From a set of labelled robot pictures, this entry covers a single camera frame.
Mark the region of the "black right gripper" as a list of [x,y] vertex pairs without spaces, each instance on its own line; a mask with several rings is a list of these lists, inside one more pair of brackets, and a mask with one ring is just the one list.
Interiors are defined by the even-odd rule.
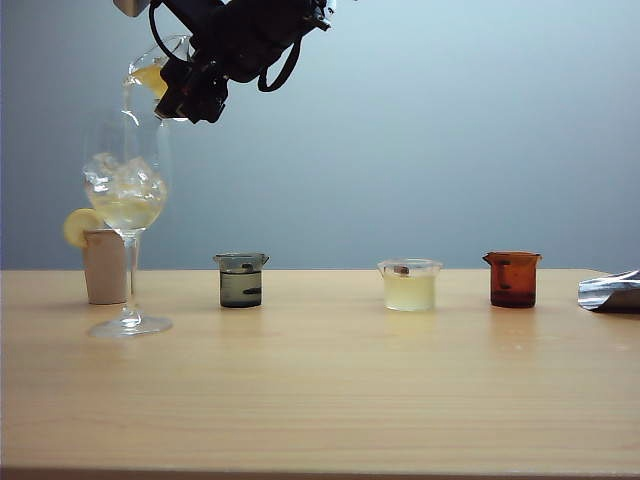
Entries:
[[[274,80],[284,83],[295,68],[302,39],[330,28],[328,1],[166,1],[191,32],[191,61],[169,59],[160,70],[167,88],[155,107],[163,119],[216,123],[228,97],[228,79],[267,81],[268,69],[289,55]],[[196,67],[221,76],[203,80],[194,94]]]

